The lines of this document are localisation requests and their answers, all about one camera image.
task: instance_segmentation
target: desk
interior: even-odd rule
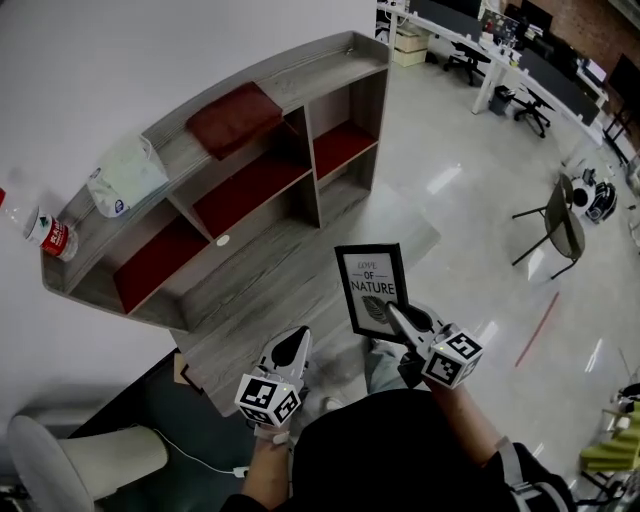
[[[398,24],[398,17],[407,19],[414,25],[422,27],[429,32],[437,34],[451,42],[463,43],[470,48],[482,53],[491,59],[489,69],[486,72],[485,78],[478,92],[478,96],[471,107],[471,112],[478,114],[481,109],[485,109],[489,101],[489,97],[493,93],[493,89],[500,85],[507,73],[515,74],[516,78],[529,87],[532,91],[538,94],[549,105],[551,105],[560,115],[569,119],[582,131],[582,138],[573,148],[573,150],[565,155],[562,159],[562,164],[567,167],[573,167],[579,164],[581,160],[586,157],[586,153],[590,151],[594,146],[602,146],[602,125],[595,121],[591,125],[587,126],[582,122],[582,117],[576,115],[570,110],[567,105],[561,102],[557,97],[551,94],[546,88],[538,83],[537,80],[529,76],[527,70],[522,70],[518,67],[514,67],[509,62],[509,58],[505,55],[500,55],[498,47],[488,43],[486,41],[473,41],[470,36],[463,35],[457,32],[453,32],[445,27],[434,23],[428,19],[420,18],[415,14],[404,12],[404,10],[398,7],[392,7],[387,4],[378,3],[378,9],[391,15],[390,30],[389,30],[389,51],[392,55],[393,48],[395,46],[395,35]]]

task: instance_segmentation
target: framed poster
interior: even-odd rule
[[[397,341],[385,306],[409,306],[400,244],[343,245],[335,251],[353,332]]]

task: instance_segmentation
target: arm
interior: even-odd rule
[[[460,445],[478,466],[485,466],[498,451],[501,436],[482,414],[464,387],[447,389],[433,380],[426,381]]]
[[[256,439],[249,473],[242,494],[253,498],[269,510],[282,505],[289,497],[289,450],[287,444],[276,446]]]

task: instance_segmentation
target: person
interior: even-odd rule
[[[523,445],[508,445],[520,482],[505,482],[513,459],[503,462],[509,457],[498,451],[501,436],[464,384],[449,390],[429,380],[430,392],[407,389],[391,344],[371,348],[368,396],[302,431],[292,497],[286,444],[257,439],[242,493],[230,496],[223,512],[576,509],[562,478]]]

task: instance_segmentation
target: white wall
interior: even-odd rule
[[[275,53],[372,35],[374,20],[374,0],[8,0],[0,172],[23,168],[62,205],[122,134]],[[45,292],[38,251],[13,235],[0,225],[0,444],[24,406],[102,403],[174,346]]]

